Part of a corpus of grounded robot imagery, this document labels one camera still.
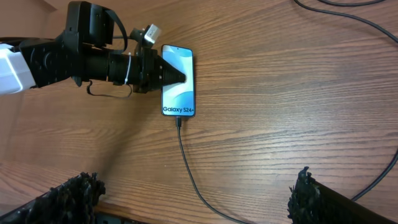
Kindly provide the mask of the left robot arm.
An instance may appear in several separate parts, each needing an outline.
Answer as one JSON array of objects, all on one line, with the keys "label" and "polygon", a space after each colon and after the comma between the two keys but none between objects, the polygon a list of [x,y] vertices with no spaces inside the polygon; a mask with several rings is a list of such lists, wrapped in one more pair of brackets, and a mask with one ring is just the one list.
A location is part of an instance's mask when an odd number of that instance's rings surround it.
[{"label": "left robot arm", "polygon": [[1,39],[1,94],[68,78],[78,86],[93,80],[127,85],[133,93],[185,82],[186,76],[153,49],[159,33],[158,27],[150,25],[128,34],[113,10],[72,1],[65,30],[58,37]]}]

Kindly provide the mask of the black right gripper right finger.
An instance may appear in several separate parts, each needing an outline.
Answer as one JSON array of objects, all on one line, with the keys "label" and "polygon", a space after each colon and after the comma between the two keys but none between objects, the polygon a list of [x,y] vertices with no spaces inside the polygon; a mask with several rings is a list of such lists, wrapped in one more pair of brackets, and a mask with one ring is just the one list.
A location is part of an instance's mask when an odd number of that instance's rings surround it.
[{"label": "black right gripper right finger", "polygon": [[308,169],[290,188],[287,210],[293,224],[396,224],[317,182]]}]

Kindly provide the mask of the blue Galaxy smartphone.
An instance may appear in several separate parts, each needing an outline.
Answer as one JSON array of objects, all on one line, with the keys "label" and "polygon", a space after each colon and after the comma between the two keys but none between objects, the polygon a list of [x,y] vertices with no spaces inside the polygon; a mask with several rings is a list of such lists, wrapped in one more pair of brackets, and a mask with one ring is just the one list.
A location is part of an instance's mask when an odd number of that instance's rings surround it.
[{"label": "blue Galaxy smartphone", "polygon": [[193,51],[174,45],[163,45],[162,58],[186,76],[184,83],[176,83],[162,88],[162,114],[164,116],[194,116],[195,75]]}]

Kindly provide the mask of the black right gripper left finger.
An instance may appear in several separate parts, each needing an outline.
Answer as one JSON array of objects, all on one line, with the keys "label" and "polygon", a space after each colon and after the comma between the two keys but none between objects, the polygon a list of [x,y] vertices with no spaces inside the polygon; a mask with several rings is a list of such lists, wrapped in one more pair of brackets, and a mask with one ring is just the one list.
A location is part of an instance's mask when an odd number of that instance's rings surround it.
[{"label": "black right gripper left finger", "polygon": [[1,224],[89,224],[95,222],[95,207],[106,193],[97,173],[76,177],[1,215]]}]

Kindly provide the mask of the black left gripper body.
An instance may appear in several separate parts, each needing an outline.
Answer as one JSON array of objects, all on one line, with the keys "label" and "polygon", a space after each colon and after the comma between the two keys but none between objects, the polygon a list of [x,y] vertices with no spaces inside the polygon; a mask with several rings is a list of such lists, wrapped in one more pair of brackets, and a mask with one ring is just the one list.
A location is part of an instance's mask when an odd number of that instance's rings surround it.
[{"label": "black left gripper body", "polygon": [[138,43],[134,49],[137,58],[137,69],[132,91],[134,93],[147,93],[162,88],[162,69],[158,52],[150,47]]}]

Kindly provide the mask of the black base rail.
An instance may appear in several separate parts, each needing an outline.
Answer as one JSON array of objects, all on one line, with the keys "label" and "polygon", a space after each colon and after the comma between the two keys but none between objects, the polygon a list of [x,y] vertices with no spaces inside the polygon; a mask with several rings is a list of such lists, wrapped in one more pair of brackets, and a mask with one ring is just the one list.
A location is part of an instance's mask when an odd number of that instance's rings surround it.
[{"label": "black base rail", "polygon": [[94,224],[146,224],[137,220],[131,220],[120,216],[110,215],[107,213],[95,213]]}]

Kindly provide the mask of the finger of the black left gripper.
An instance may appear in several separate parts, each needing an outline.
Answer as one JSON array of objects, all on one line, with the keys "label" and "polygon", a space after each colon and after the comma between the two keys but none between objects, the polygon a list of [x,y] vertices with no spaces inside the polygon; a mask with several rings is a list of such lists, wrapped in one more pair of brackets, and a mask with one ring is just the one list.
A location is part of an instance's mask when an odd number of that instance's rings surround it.
[{"label": "finger of the black left gripper", "polygon": [[157,87],[185,83],[186,75],[166,62],[162,57],[157,59]]}]

